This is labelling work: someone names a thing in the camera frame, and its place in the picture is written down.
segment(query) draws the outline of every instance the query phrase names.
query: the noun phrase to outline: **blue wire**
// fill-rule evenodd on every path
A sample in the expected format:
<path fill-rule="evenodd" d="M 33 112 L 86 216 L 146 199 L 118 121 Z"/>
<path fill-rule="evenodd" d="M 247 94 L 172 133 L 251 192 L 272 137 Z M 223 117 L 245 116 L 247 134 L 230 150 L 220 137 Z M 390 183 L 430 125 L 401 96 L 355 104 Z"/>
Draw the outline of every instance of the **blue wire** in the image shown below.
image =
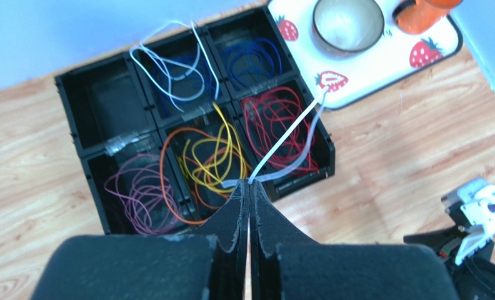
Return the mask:
<path fill-rule="evenodd" d="M 278 70 L 276 70 L 274 59 L 264 48 L 264 44 L 269 45 L 276 53 L 279 66 Z M 249 84 L 246 83 L 245 80 L 241 79 L 245 75 L 254 76 L 256 80 L 260 82 L 263 80 L 262 76 L 266 76 L 267 79 L 271 79 L 283 73 L 283 62 L 281 61 L 279 50 L 270 40 L 264 37 L 258 37 L 252 41 L 239 41 L 236 44 L 229 46 L 221 51 L 220 56 L 225 62 L 227 75 L 231 79 L 231 83 L 236 90 L 249 87 Z M 258 66 L 254 64 L 254 60 L 251 56 L 257 58 Z M 264 67 L 263 58 L 264 60 L 266 60 L 269 67 Z M 245 59 L 247 59 L 249 67 L 244 70 L 235 72 L 235 65 L 239 61 L 243 61 Z"/>
<path fill-rule="evenodd" d="M 196 55 L 185 55 L 185 56 L 179 56 L 176 58 L 173 58 L 173 61 L 176 61 L 181 64 L 188 64 L 192 65 L 194 64 L 194 60 L 196 59 Z M 175 64 L 171 64 L 166 62 L 166 67 L 170 69 L 170 67 L 177 67 Z M 211 101 L 214 98 L 214 92 L 216 90 L 216 87 L 213 85 L 213 82 L 211 82 L 211 78 L 213 77 L 213 74 L 211 72 L 211 68 L 207 65 L 207 62 L 203 59 L 200 60 L 200 62 L 197 64 L 196 69 L 201 72 L 203 75 L 203 80 L 204 80 L 204 85 L 205 85 L 205 91 L 207 92 L 207 101 Z M 165 74 L 161 73 L 160 78 L 157 78 L 159 68 L 155 67 L 151 73 L 151 76 L 156 79 L 157 83 L 160 84 L 161 86 L 164 86 L 165 81 L 168 80 Z M 178 76 L 181 75 L 183 72 L 180 72 L 179 74 L 175 74 L 174 72 L 171 73 L 171 76 Z M 191 73 L 190 75 L 186 76 L 185 79 L 201 79 L 196 73 Z M 198 89 L 201 87 L 201 83 L 199 82 L 194 82 L 191 84 L 191 88 Z M 164 100 L 168 95 L 166 95 L 164 92 L 162 92 L 160 89 L 157 89 L 159 93 L 162 95 L 162 101 L 161 101 L 161 106 L 162 110 L 164 111 L 164 115 L 168 118 L 170 114 L 168 113 L 168 109 L 166 108 L 166 101 Z M 181 102 L 179 103 L 180 105 L 188 104 L 186 102 Z"/>

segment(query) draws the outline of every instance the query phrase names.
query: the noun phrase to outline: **strawberry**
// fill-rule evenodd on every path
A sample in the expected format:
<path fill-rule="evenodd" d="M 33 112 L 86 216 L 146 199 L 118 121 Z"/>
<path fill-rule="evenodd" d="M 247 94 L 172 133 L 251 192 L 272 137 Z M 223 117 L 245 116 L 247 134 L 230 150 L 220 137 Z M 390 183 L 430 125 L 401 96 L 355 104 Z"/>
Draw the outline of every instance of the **strawberry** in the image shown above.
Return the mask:
<path fill-rule="evenodd" d="M 421 39 L 410 51 L 410 66 L 412 68 L 422 68 L 428 64 L 432 64 L 444 57 L 442 51 L 441 48 L 438 48 L 438 44 L 435 44 L 430 37 L 428 41 Z"/>
<path fill-rule="evenodd" d="M 286 20 L 284 16 L 279 16 L 276 19 L 276 23 L 285 41 L 293 42 L 298 40 L 299 31 L 294 23 Z"/>
<path fill-rule="evenodd" d="M 332 71 L 324 71 L 319 73 L 314 79 L 316 80 L 316 84 L 322 89 L 329 86 L 329 93 L 338 91 L 349 81 L 346 76 Z"/>

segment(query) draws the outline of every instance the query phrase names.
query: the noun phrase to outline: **wood grain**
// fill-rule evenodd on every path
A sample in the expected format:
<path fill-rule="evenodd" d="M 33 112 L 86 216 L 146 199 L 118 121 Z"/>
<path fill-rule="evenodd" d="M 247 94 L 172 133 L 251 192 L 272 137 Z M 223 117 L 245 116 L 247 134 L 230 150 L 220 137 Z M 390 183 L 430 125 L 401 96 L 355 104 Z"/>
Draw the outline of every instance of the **wood grain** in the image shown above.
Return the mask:
<path fill-rule="evenodd" d="M 451 225 L 443 193 L 495 184 L 495 95 L 466 48 L 322 120 L 336 175 L 276 203 L 317 241 L 401 243 Z M 81 234 L 102 229 L 53 75 L 0 91 L 0 299 L 27 299 Z"/>

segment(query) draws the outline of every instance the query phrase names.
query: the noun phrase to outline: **black foam pad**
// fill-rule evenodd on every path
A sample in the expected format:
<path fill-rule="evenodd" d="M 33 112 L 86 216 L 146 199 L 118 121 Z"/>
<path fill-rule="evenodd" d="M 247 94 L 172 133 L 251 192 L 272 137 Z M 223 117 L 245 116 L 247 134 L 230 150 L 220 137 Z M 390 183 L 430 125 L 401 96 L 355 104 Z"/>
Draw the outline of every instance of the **black foam pad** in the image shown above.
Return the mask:
<path fill-rule="evenodd" d="M 80 236 L 53 254 L 32 300 L 208 299 L 212 236 Z"/>
<path fill-rule="evenodd" d="M 423 246 L 280 245 L 281 297 L 458 299 L 443 263 Z"/>

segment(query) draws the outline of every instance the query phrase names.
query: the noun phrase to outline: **black organizer box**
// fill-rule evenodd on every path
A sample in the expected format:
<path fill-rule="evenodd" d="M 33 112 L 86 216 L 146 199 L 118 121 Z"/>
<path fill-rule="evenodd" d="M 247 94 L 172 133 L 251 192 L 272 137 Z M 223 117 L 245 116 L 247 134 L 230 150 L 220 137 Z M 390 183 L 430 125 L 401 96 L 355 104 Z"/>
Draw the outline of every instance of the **black organizer box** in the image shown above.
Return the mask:
<path fill-rule="evenodd" d="M 309 93 L 304 81 L 299 77 L 290 81 L 283 82 L 282 84 L 279 84 L 278 86 L 282 87 L 288 87 L 292 89 L 298 96 L 301 107 L 302 109 L 306 109 L 307 106 L 312 103 L 313 97 Z M 287 91 L 280 91 L 277 94 L 280 98 L 284 99 L 293 99 L 293 95 L 290 92 Z M 242 126 L 242 130 L 246 133 L 252 134 L 252 137 L 256 136 L 256 133 L 253 130 L 253 127 L 248 124 L 249 127 L 246 127 L 246 116 L 244 115 L 243 112 L 243 107 L 241 104 L 241 100 L 234 101 L 233 106 L 235 108 L 235 111 L 237 115 L 239 116 L 239 120 Z M 315 111 L 312 111 L 310 114 L 308 114 L 305 117 L 305 120 L 308 123 L 312 123 L 312 120 L 314 116 L 316 115 Z M 299 136 L 303 137 L 306 139 L 308 131 L 306 126 L 303 125 L 303 123 L 300 124 L 297 130 L 300 130 Z M 279 128 L 279 131 L 277 132 L 277 135 L 282 135 L 284 134 L 286 129 L 284 128 Z M 279 148 L 276 151 L 276 154 L 283 154 L 286 155 L 285 152 L 287 152 L 288 149 L 284 149 L 283 147 Z M 262 157 L 257 156 L 254 154 L 257 160 L 257 163 L 262 160 Z M 272 201 L 275 201 L 277 199 L 280 199 L 284 196 L 287 196 L 288 194 L 291 194 L 295 191 L 298 191 L 302 188 L 305 188 L 306 186 L 309 186 L 311 184 L 314 184 L 322 179 L 325 179 L 329 176 L 334 175 L 334 164 L 335 164 L 335 153 L 334 153 L 334 144 L 331 141 L 331 137 L 327 133 L 325 127 L 323 126 L 321 120 L 319 120 L 316 124 L 316 129 L 314 130 L 314 139 L 311 144 L 311 157 L 316 161 L 317 166 L 319 168 L 319 171 L 311 171 L 307 174 L 288 174 L 287 176 L 284 176 L 279 179 L 275 179 L 272 182 L 273 190 L 270 191 L 270 198 Z M 307 162 L 304 161 L 301 166 L 306 166 Z M 268 173 L 273 173 L 277 171 L 274 169 L 269 163 L 266 163 L 264 168 L 262 169 L 263 174 L 268 174 Z"/>
<path fill-rule="evenodd" d="M 254 163 L 256 161 L 254 159 L 253 153 L 251 152 L 248 146 L 249 145 L 248 141 L 243 133 L 239 120 L 236 117 L 235 110 L 230 104 L 225 104 L 219 107 L 221 112 L 224 114 L 226 121 L 232 124 L 236 128 L 236 131 L 239 135 L 240 143 L 242 145 L 242 154 L 246 159 L 247 164 L 253 169 L 255 167 Z M 205 107 L 204 112 L 205 113 L 203 112 L 194 113 L 190 116 L 185 115 L 183 117 L 178 118 L 178 120 L 173 124 L 171 124 L 170 126 L 161 129 L 159 132 L 161 134 L 162 141 L 165 143 L 168 135 L 177 128 L 181 128 L 181 127 L 195 128 L 211 136 L 218 136 L 219 128 L 224 124 L 223 120 L 220 118 L 217 111 L 211 105 Z M 226 132 L 223 133 L 222 137 L 223 138 L 227 137 Z M 188 139 L 191 140 L 191 143 L 187 150 L 187 157 L 193 158 L 191 154 L 191 145 L 193 145 L 196 141 L 203 138 L 205 137 L 197 132 L 180 132 L 177 133 L 167 145 L 168 153 L 169 153 L 168 158 L 170 159 L 170 163 L 174 166 L 178 166 L 177 168 L 174 168 L 174 172 L 176 173 L 175 175 L 179 183 L 179 186 L 181 187 L 181 191 L 184 195 L 184 198 L 186 201 L 192 203 L 192 205 L 196 207 L 196 211 L 202 219 L 208 218 L 214 211 L 207 208 L 203 204 L 197 203 L 194 194 L 194 181 L 189 177 L 184 176 L 183 172 L 181 171 L 181 168 L 179 167 L 178 159 L 182 156 L 183 148 Z M 208 157 L 211 157 L 214 154 L 214 149 L 215 149 L 214 143 L 208 143 L 205 146 L 203 145 L 198 146 L 197 148 L 198 152 L 196 153 L 196 155 L 198 156 L 199 159 L 206 160 Z M 225 170 L 226 165 L 227 165 L 226 162 L 221 164 L 221 166 L 218 169 L 219 172 L 223 172 Z M 227 179 L 233 179 L 235 177 L 238 178 L 238 174 L 240 172 L 239 167 L 240 167 L 240 162 L 235 156 L 232 160 L 232 168 L 230 171 L 231 175 L 228 176 Z M 195 165 L 189 162 L 189 168 L 191 168 L 190 171 L 192 171 L 192 169 L 195 168 Z M 269 191 L 272 187 L 266 185 L 265 188 Z M 215 192 L 208 190 L 205 187 L 200 186 L 199 192 L 201 198 L 204 199 L 211 206 L 221 206 L 225 203 L 225 199 L 223 197 L 216 194 Z"/>
<path fill-rule="evenodd" d="M 199 61 L 197 64 L 197 70 L 203 75 L 206 80 L 204 92 L 197 99 L 183 104 L 182 101 L 175 101 L 176 104 L 184 110 L 185 113 L 190 113 L 194 110 L 199 110 L 199 106 L 203 106 L 214 101 L 214 95 L 216 90 L 216 80 L 209 69 L 203 50 L 207 53 L 209 61 L 211 62 L 212 69 L 216 73 L 219 81 L 219 96 L 215 102 L 218 104 L 225 103 L 230 100 L 228 90 L 222 78 L 219 69 L 216 67 L 213 56 L 207 45 L 207 41 L 203 38 L 201 29 L 196 30 L 200 36 L 203 49 L 200 51 Z M 175 36 L 154 42 L 146 45 L 149 49 L 155 52 L 162 58 L 171 59 L 179 63 L 184 63 L 192 66 L 196 60 L 196 54 L 198 51 L 198 40 L 196 39 L 191 29 L 184 31 Z M 168 78 L 161 72 L 157 65 L 151 60 L 151 58 L 142 51 L 135 51 L 134 57 L 146 68 L 146 71 L 155 79 L 155 81 L 167 91 Z M 142 87 L 146 95 L 148 104 L 154 108 L 152 110 L 157 125 L 162 127 L 167 125 L 172 120 L 182 113 L 175 108 L 170 101 L 169 96 L 159 90 L 159 88 L 150 80 L 146 72 L 142 68 L 135 64 L 137 73 Z M 175 66 L 174 64 L 168 64 L 167 67 L 172 77 L 181 76 L 186 73 L 187 69 L 181 66 Z M 196 94 L 201 88 L 201 78 L 193 72 L 182 80 L 172 81 L 172 94 L 179 97 L 190 97 Z"/>
<path fill-rule="evenodd" d="M 127 53 L 55 78 L 80 157 L 120 134 L 154 129 L 153 117 Z"/>
<path fill-rule="evenodd" d="M 299 75 L 299 69 L 266 7 L 256 8 L 208 24 L 197 31 L 201 34 L 204 49 L 219 78 L 221 95 L 216 102 L 226 119 L 237 129 L 242 144 L 242 153 L 247 163 L 255 168 L 260 158 L 255 156 L 248 143 L 246 128 L 243 124 L 244 116 L 239 106 L 240 100 L 279 85 L 288 85 L 293 88 L 302 97 L 305 107 L 313 98 L 306 90 Z M 271 79 L 261 80 L 247 76 L 243 79 L 249 83 L 249 86 L 235 89 L 219 53 L 232 44 L 257 38 L 268 39 L 277 47 L 281 57 L 282 73 Z M 194 34 L 191 30 L 187 30 L 147 46 L 160 56 L 176 59 L 180 56 L 195 54 L 196 45 Z M 272 56 L 273 61 L 277 61 L 275 53 L 269 48 L 266 50 Z M 152 62 L 147 56 L 139 51 L 135 52 L 135 55 L 144 67 L 150 68 Z M 203 52 L 199 62 L 200 64 L 206 62 Z M 249 61 L 245 57 L 235 64 L 235 68 L 246 66 L 249 66 Z M 268 68 L 268 65 L 263 64 L 260 67 Z M 173 93 L 190 96 L 194 94 L 194 87 L 200 86 L 197 83 L 197 80 L 196 82 L 194 80 L 174 82 Z M 204 97 L 210 93 L 204 93 L 201 99 L 183 105 L 185 113 L 178 112 L 170 103 L 169 98 L 159 92 L 144 71 L 131 59 L 128 52 L 58 76 L 56 85 L 106 234 L 135 233 L 133 226 L 125 217 L 120 200 L 104 190 L 103 184 L 109 176 L 116 173 L 122 164 L 137 153 L 159 154 L 166 137 L 176 128 L 192 126 L 215 136 L 223 123 L 212 101 Z M 163 104 L 169 112 L 168 115 L 164 113 Z M 310 114 L 307 120 L 310 121 L 313 116 L 314 113 Z M 131 134 L 138 136 L 137 142 L 129 143 L 119 149 L 114 156 L 107 154 L 119 137 L 124 138 Z M 182 147 L 188 137 L 192 139 L 192 143 L 201 138 L 198 134 L 177 136 L 176 141 L 173 141 L 166 151 L 164 173 L 171 181 L 176 201 L 181 205 L 183 217 L 188 220 L 201 220 L 210 216 L 213 211 L 196 202 L 192 194 L 194 184 L 183 176 L 176 160 L 176 154 L 179 155 L 183 150 Z M 214 147 L 211 148 L 208 153 L 202 155 L 210 156 L 214 152 Z M 334 145 L 321 121 L 317 124 L 316 143 L 312 149 L 320 172 L 312 172 L 299 177 L 286 176 L 274 182 L 264 182 L 263 186 L 271 201 L 277 201 L 285 195 L 334 174 Z M 238 160 L 233 160 L 233 162 L 238 167 Z M 238 172 L 238 168 L 232 170 L 232 173 L 235 171 Z M 262 168 L 261 174 L 272 171 L 271 167 L 266 165 Z M 219 206 L 225 202 L 225 199 L 204 188 L 201 188 L 201 192 L 201 196 L 209 204 Z M 184 223 L 179 223 L 175 231 L 184 232 L 190 228 L 193 226 L 189 227 Z"/>
<path fill-rule="evenodd" d="M 104 183 L 129 159 L 137 154 L 157 154 L 161 152 L 161 140 L 156 131 L 142 132 L 137 138 L 138 141 L 122 148 L 113 156 L 105 152 L 99 152 L 81 160 L 85 176 L 91 188 L 94 202 L 101 220 L 105 234 L 136 234 L 133 225 L 128 221 L 121 201 L 115 195 L 108 193 L 104 188 Z M 138 168 L 149 164 L 148 158 L 134 161 L 130 167 Z M 185 203 L 183 194 L 177 184 L 174 171 L 168 160 L 164 161 L 164 175 L 170 180 L 175 200 L 180 204 L 182 216 L 185 219 L 198 219 L 195 216 L 195 209 L 190 203 Z M 121 177 L 119 182 L 120 191 L 127 194 L 131 185 L 131 175 Z M 160 209 L 152 211 L 152 218 L 155 220 L 164 219 L 168 212 L 168 207 L 162 202 Z M 188 230 L 188 226 L 183 222 L 178 222 L 172 233 L 179 233 Z"/>
<path fill-rule="evenodd" d="M 203 28 L 203 31 L 221 74 L 229 79 L 226 84 L 233 100 L 258 94 L 261 91 L 277 86 L 280 82 L 299 76 L 298 66 L 267 7 L 242 12 L 208 24 Z M 266 42 L 260 43 L 260 46 L 271 56 L 274 67 L 271 67 L 266 59 L 259 61 L 255 55 L 250 55 L 249 57 L 243 55 L 235 63 L 233 63 L 235 54 L 226 55 L 228 49 L 232 49 L 231 47 L 234 45 L 261 38 L 267 39 L 276 47 L 277 51 Z M 279 58 L 282 66 L 280 74 L 278 72 Z M 270 74 L 272 74 L 272 70 L 275 70 L 276 75 L 268 78 L 268 76 L 262 75 L 257 77 L 253 73 L 242 74 L 243 70 L 254 69 L 251 66 L 266 70 Z M 239 84 L 229 71 L 241 75 L 238 77 L 247 86 Z"/>

